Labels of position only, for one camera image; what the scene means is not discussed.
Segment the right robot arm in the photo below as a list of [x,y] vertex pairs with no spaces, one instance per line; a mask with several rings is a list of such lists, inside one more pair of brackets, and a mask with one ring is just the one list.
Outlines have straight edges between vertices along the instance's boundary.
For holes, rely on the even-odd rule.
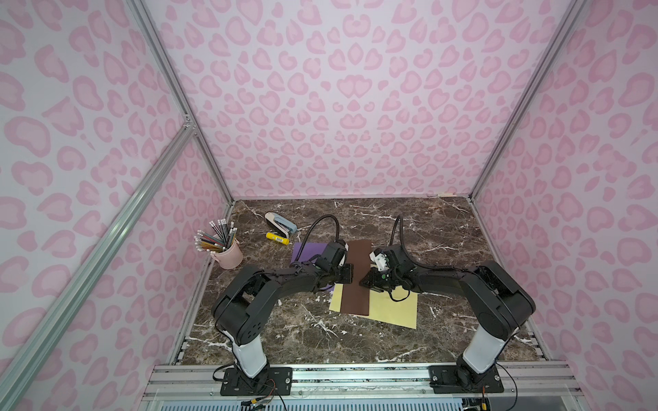
[[536,311],[532,297],[497,262],[460,268],[418,264],[401,245],[377,248],[374,266],[359,285],[392,294],[401,287],[416,294],[464,296],[478,327],[456,363],[430,366],[430,386],[436,394],[501,393],[496,368],[500,354]]

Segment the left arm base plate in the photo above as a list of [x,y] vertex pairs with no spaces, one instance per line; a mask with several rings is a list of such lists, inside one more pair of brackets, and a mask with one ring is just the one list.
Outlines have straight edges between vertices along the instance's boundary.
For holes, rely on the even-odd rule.
[[293,380],[293,369],[284,366],[265,366],[255,377],[250,378],[239,366],[226,368],[221,378],[222,397],[260,397],[269,394],[289,396]]

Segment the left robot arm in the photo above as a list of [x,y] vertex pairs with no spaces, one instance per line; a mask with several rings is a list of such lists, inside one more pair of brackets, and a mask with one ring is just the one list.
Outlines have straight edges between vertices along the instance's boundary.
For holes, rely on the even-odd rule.
[[349,284],[353,265],[346,262],[345,241],[328,243],[308,261],[284,269],[247,265],[219,296],[212,316],[216,329],[229,338],[235,368],[252,385],[264,384],[269,367],[260,334],[277,303],[298,293],[316,293],[334,284]]

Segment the brown paper sheet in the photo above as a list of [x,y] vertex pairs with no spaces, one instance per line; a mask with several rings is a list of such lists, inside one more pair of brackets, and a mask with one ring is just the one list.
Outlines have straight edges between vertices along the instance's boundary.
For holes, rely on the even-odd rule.
[[352,265],[352,281],[343,287],[340,312],[368,316],[370,291],[361,286],[360,282],[370,271],[369,255],[373,244],[370,240],[356,240],[350,241],[348,246],[346,262]]

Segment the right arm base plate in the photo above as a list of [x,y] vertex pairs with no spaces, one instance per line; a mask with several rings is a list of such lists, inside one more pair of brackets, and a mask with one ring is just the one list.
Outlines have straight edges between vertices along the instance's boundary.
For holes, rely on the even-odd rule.
[[499,394],[505,390],[496,366],[484,373],[475,373],[466,365],[435,365],[428,371],[435,394]]

